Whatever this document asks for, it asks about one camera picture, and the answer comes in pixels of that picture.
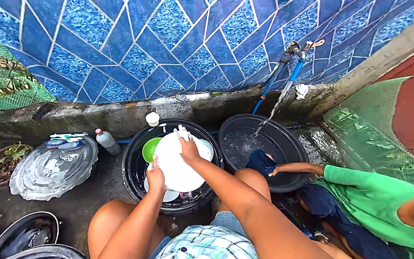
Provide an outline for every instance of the potted plant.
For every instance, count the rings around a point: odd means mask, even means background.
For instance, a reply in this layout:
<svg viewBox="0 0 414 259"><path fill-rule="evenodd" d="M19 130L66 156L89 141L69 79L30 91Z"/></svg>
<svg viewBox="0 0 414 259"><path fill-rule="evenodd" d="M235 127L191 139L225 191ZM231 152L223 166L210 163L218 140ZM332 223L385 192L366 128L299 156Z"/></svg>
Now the potted plant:
<svg viewBox="0 0 414 259"><path fill-rule="evenodd" d="M0 149L0 186L7 184L17 164L33 147L19 143Z"/></svg>

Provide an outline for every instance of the green bowl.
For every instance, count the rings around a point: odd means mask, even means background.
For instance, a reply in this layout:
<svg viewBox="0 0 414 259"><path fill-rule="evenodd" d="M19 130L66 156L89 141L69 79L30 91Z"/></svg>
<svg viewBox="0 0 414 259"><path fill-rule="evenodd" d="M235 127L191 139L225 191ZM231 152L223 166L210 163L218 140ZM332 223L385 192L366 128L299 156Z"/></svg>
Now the green bowl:
<svg viewBox="0 0 414 259"><path fill-rule="evenodd" d="M151 163L151 161L153 161L154 150L161 139L162 138L152 138L143 146L142 155L146 162Z"/></svg>

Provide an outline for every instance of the plaid shirt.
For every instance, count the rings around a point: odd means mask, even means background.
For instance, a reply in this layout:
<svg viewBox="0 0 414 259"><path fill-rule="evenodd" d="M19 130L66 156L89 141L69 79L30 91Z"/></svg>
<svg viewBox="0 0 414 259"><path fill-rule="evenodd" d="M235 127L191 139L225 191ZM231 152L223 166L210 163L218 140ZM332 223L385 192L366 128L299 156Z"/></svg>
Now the plaid shirt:
<svg viewBox="0 0 414 259"><path fill-rule="evenodd" d="M190 226L172 239L156 256L158 259L258 258L252 242L218 226Z"/></svg>

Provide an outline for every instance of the green net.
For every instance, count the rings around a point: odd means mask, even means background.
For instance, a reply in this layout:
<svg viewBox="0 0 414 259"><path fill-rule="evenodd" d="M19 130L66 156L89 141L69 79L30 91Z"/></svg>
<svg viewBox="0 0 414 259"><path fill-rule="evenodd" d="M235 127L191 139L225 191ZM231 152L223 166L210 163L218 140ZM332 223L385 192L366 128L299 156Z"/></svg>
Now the green net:
<svg viewBox="0 0 414 259"><path fill-rule="evenodd" d="M350 168L414 184L414 155L400 143L392 121L402 77L368 85L324 115L347 153Z"/></svg>
<svg viewBox="0 0 414 259"><path fill-rule="evenodd" d="M0 112L56 98L0 42Z"/></svg>

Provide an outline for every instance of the green shirt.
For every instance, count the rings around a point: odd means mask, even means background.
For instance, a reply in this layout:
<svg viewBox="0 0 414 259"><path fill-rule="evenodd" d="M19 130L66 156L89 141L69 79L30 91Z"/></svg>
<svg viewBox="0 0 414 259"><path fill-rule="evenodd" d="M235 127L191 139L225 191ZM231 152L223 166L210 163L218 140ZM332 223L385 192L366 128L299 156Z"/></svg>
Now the green shirt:
<svg viewBox="0 0 414 259"><path fill-rule="evenodd" d="M397 216L399 207L414 199L414 185L378 173L327 165L324 178L315 181L327 188L353 223L373 235L404 247L414 259L414 227Z"/></svg>

